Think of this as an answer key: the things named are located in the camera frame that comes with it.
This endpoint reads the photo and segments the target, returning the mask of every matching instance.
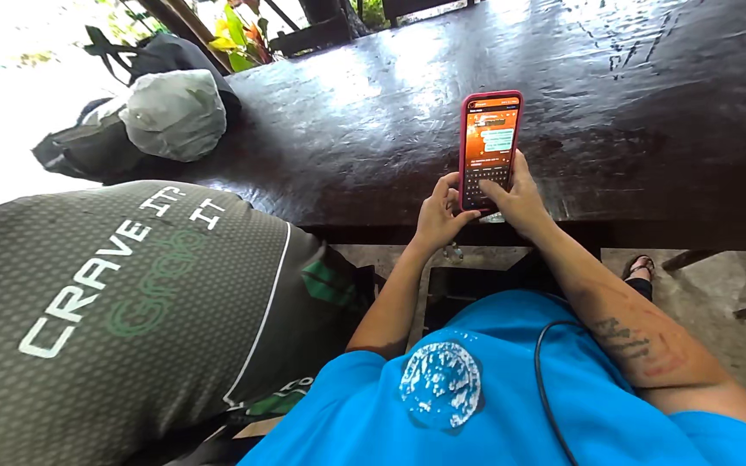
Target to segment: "wooden tabletop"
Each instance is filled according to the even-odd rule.
[[[457,170],[474,92],[525,96],[519,147],[603,247],[746,249],[746,0],[488,1],[227,78],[242,123],[147,173],[229,189],[334,243],[405,243]],[[465,244],[521,244],[469,226]]]

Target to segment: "pink phone case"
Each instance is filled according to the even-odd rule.
[[[484,92],[480,94],[471,94],[468,97],[465,98],[465,101],[462,101],[462,111],[460,112],[459,119],[461,120],[461,123],[459,125],[459,188],[461,189],[462,186],[465,186],[465,134],[466,134],[466,126],[468,125],[468,102],[470,101],[476,101],[476,100],[482,100],[492,97],[516,97],[520,99],[520,109],[517,111],[517,122],[520,122],[520,118],[523,116],[523,94],[519,90],[498,90],[496,92]],[[516,154],[517,150],[517,134],[519,131],[514,132],[514,140],[512,141],[512,160],[510,162],[510,165],[512,166],[511,170],[508,171],[508,177],[511,178],[512,172],[514,170],[514,155]],[[503,186],[505,189],[508,189],[508,181],[506,181],[506,185]],[[464,196],[459,197],[459,209],[464,211],[465,209],[462,208],[462,198]],[[495,209],[491,208],[485,208],[485,209],[479,209],[482,212],[488,212],[488,211],[496,211]]]

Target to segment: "hand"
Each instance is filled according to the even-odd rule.
[[[428,255],[444,248],[466,223],[480,216],[480,211],[465,211],[453,216],[452,208],[459,204],[459,191],[451,185],[458,181],[459,172],[441,177],[433,188],[433,194],[422,202],[416,235],[410,243]]]
[[[528,171],[525,155],[519,150],[514,155],[512,183],[511,192],[488,180],[480,180],[479,187],[520,235],[536,242],[542,233],[555,224],[543,206],[537,185]]]

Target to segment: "blue shirt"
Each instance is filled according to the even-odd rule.
[[[408,355],[338,356],[239,464],[568,464],[534,380],[534,344],[555,320],[575,318],[556,298],[507,291],[468,306]],[[745,423],[665,416],[579,328],[549,331],[541,368],[582,465],[746,466]]]

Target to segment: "concrete floor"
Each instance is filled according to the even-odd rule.
[[[357,266],[374,264],[379,275],[387,277],[403,246],[334,246]],[[528,249],[511,247],[463,247],[465,258],[457,266],[503,270],[521,259]],[[648,254],[657,268],[654,281],[655,303],[698,337],[721,363],[746,387],[746,321],[737,321],[732,312],[746,308],[746,252],[727,251],[670,275],[660,264],[681,251],[669,249],[604,249],[603,261],[616,274],[627,260]],[[409,344],[419,341],[424,319],[430,267],[452,266],[437,253],[422,275],[420,298],[414,316]]]

